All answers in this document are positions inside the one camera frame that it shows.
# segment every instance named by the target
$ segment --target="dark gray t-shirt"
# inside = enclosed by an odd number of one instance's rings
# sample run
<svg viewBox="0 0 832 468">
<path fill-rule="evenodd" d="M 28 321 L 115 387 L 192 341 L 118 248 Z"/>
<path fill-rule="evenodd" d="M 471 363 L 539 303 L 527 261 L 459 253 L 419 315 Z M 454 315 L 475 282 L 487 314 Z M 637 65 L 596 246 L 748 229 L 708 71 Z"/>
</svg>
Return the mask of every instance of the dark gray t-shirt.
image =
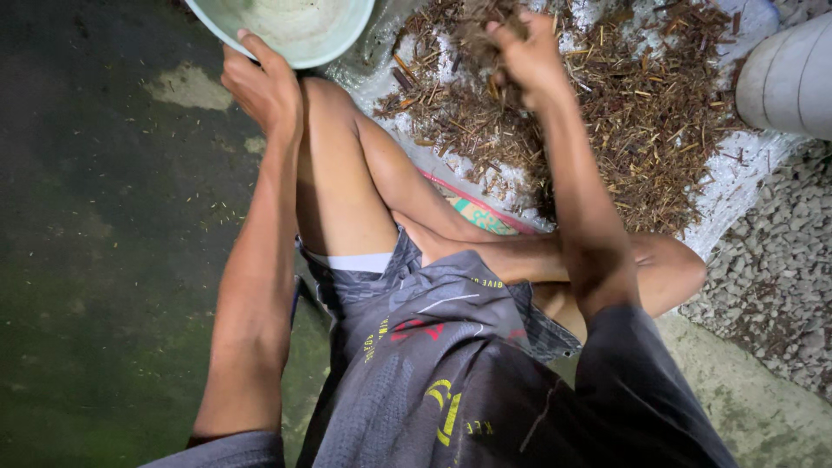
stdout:
<svg viewBox="0 0 832 468">
<path fill-rule="evenodd" d="M 597 314 L 572 390 L 473 251 L 350 307 L 298 466 L 735 466 L 641 308 Z M 258 431 L 149 466 L 283 465 Z"/>
</svg>

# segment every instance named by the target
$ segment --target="dried plant material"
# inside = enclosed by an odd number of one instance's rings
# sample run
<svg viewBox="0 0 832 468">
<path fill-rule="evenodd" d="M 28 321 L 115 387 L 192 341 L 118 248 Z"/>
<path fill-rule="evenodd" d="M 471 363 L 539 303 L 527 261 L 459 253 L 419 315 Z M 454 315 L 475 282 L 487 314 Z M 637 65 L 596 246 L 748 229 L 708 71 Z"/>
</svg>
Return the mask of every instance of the dried plant material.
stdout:
<svg viewBox="0 0 832 468">
<path fill-rule="evenodd" d="M 509 18 L 514 8 L 511 0 L 433 0 L 408 18 L 399 36 L 416 38 L 406 65 L 420 85 L 403 85 L 380 99 L 376 116 L 406 112 L 414 139 L 431 142 L 440 158 L 448 152 L 468 158 L 473 169 L 465 177 L 471 182 L 488 175 L 484 192 L 504 199 L 514 190 L 516 212 L 536 207 L 554 220 L 542 131 L 520 105 L 519 90 L 497 85 L 496 49 L 487 37 L 480 41 L 486 21 Z M 676 234 L 699 221 L 693 196 L 706 185 L 700 181 L 706 179 L 708 156 L 729 132 L 743 128 L 726 117 L 733 112 L 733 96 L 716 89 L 717 71 L 708 64 L 733 18 L 689 0 L 655 11 L 657 21 L 641 28 L 674 36 L 677 45 L 665 41 L 660 50 L 647 47 L 638 57 L 619 28 L 632 18 L 630 8 L 584 33 L 572 25 L 567 7 L 557 12 L 557 31 L 574 36 L 577 50 L 563 54 L 564 65 L 605 185 L 627 228 Z M 480 30 L 468 32 L 473 29 L 466 25 Z M 439 80 L 438 35 L 452 37 L 458 50 L 451 82 Z M 488 47 L 491 52 L 482 52 Z M 502 164 L 524 170 L 527 185 L 510 187 Z"/>
</svg>

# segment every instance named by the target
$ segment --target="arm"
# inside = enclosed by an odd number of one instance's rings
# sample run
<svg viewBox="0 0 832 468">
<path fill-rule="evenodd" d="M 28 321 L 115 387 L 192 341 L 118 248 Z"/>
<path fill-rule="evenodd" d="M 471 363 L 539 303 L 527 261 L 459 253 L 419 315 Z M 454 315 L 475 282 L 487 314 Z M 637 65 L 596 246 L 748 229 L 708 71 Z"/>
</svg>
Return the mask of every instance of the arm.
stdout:
<svg viewBox="0 0 832 468">
<path fill-rule="evenodd" d="M 543 127 L 563 265 L 588 323 L 603 307 L 640 305 L 636 263 L 589 147 L 577 99 L 557 53 L 552 19 L 530 12 L 520 18 L 529 29 L 526 42 L 495 22 L 488 24 L 488 31 Z"/>
<path fill-rule="evenodd" d="M 220 283 L 208 382 L 192 445 L 243 431 L 277 431 L 280 378 L 289 355 L 303 106 L 286 61 L 254 34 L 240 30 L 238 36 L 262 68 L 225 46 L 222 83 L 260 124 L 268 143 Z"/>
</svg>

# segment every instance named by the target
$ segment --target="gravel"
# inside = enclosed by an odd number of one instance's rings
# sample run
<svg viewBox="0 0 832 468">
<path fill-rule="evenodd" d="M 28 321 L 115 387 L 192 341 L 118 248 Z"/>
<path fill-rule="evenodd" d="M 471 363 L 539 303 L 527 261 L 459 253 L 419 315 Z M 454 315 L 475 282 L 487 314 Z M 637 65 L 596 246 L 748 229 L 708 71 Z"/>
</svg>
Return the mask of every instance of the gravel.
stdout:
<svg viewBox="0 0 832 468">
<path fill-rule="evenodd" d="M 832 144 L 792 157 L 759 195 L 680 313 L 832 402 Z"/>
</svg>

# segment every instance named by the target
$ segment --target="person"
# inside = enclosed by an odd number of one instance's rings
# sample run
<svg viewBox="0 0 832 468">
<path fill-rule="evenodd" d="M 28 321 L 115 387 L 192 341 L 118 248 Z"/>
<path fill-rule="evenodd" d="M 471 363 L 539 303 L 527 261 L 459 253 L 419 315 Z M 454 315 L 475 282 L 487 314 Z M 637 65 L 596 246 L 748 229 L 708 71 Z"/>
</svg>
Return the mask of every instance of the person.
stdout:
<svg viewBox="0 0 832 468">
<path fill-rule="evenodd" d="M 552 19 L 521 19 L 527 40 L 487 30 L 545 132 L 559 229 L 539 236 L 462 218 L 343 89 L 298 82 L 255 34 L 239 33 L 261 67 L 225 46 L 222 82 L 267 147 L 191 448 L 148 466 L 285 465 L 296 231 L 334 317 L 297 466 L 735 466 L 651 319 L 695 293 L 704 265 L 625 232 Z M 541 361 L 581 346 L 573 390 Z"/>
</svg>

